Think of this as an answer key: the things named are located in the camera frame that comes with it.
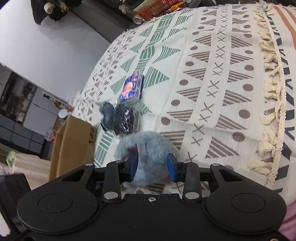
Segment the grey fluffy plush toy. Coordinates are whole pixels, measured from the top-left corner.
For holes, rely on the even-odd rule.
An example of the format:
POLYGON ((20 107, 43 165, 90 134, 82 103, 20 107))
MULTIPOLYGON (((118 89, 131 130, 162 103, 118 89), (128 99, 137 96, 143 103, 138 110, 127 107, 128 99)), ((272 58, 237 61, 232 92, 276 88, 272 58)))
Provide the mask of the grey fluffy plush toy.
POLYGON ((168 179, 167 156, 178 154, 178 149, 159 133, 153 131, 133 133, 119 141, 114 157, 125 161, 138 154, 138 167, 132 182, 123 182, 127 189, 164 184, 168 179))

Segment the black stitched fabric piece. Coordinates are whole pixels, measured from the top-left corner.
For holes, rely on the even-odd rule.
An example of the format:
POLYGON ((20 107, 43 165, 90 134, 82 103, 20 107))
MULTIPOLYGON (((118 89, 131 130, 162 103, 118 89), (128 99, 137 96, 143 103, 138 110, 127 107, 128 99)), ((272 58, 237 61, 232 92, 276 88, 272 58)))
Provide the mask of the black stitched fabric piece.
POLYGON ((117 136, 126 136, 139 130, 140 114, 123 104, 115 107, 113 131, 117 136))

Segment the blue denim fabric piece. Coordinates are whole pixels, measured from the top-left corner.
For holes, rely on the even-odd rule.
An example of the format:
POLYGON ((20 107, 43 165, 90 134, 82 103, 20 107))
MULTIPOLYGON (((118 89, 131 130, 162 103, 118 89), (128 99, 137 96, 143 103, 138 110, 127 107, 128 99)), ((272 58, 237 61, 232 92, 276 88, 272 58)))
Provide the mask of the blue denim fabric piece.
POLYGON ((109 102, 104 102, 100 108, 100 113, 102 114, 101 126, 104 131, 113 130, 115 108, 109 102))

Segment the blue planet tissue pack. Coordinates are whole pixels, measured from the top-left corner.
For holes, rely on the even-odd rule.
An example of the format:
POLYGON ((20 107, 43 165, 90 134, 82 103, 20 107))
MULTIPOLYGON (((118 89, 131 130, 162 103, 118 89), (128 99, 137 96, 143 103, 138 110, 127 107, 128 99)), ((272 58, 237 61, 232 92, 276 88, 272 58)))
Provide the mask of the blue planet tissue pack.
POLYGON ((119 102, 126 105, 134 105, 137 103, 142 94, 143 80, 144 76, 139 71, 133 72, 123 84, 119 102))

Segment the brown cardboard box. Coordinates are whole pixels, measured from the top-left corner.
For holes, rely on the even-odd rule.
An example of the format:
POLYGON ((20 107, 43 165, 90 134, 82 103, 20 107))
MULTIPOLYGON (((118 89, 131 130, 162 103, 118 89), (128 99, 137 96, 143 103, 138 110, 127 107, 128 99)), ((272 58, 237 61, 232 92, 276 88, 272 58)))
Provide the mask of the brown cardboard box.
POLYGON ((54 180, 86 163, 92 163, 97 129, 91 124, 67 117, 57 132, 51 156, 49 181, 54 180))

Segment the white round canister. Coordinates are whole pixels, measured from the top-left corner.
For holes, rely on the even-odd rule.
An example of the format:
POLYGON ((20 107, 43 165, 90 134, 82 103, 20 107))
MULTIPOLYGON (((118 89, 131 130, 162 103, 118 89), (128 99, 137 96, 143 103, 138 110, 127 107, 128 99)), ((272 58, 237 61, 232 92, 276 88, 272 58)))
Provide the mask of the white round canister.
POLYGON ((67 111, 67 109, 61 109, 58 112, 58 117, 61 119, 65 119, 65 118, 67 118, 68 114, 69 114, 69 112, 67 111))

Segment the patterned white bed blanket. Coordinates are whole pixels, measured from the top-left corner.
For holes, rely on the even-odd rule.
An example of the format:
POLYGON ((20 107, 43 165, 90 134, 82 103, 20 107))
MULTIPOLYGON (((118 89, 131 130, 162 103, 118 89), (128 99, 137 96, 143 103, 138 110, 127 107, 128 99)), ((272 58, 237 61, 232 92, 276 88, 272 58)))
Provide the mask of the patterned white bed blanket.
POLYGON ((97 128, 94 164, 119 138, 100 125, 125 80, 144 76, 141 131, 183 162, 220 163, 295 201, 295 8, 267 3, 184 9, 118 36, 91 73, 74 116, 97 128))

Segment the red plastic basket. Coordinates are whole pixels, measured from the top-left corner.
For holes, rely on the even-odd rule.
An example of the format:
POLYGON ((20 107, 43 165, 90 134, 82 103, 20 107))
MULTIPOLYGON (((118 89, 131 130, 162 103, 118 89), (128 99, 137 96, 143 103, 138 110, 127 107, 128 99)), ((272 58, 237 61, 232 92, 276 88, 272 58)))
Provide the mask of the red plastic basket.
POLYGON ((172 6, 178 3, 183 3, 184 1, 156 1, 149 6, 144 6, 140 10, 134 10, 139 16, 145 20, 150 20, 154 17, 161 16, 165 11, 169 10, 172 6))

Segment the dark hanging clothes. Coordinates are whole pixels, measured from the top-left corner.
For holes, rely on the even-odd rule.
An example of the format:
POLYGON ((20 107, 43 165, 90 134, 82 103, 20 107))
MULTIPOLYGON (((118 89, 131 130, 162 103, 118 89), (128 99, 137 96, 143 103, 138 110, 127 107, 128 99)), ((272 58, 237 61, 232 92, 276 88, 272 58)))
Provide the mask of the dark hanging clothes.
POLYGON ((72 8, 81 5, 81 0, 30 0, 33 18, 36 24, 41 25, 48 16, 55 22, 66 16, 72 8))

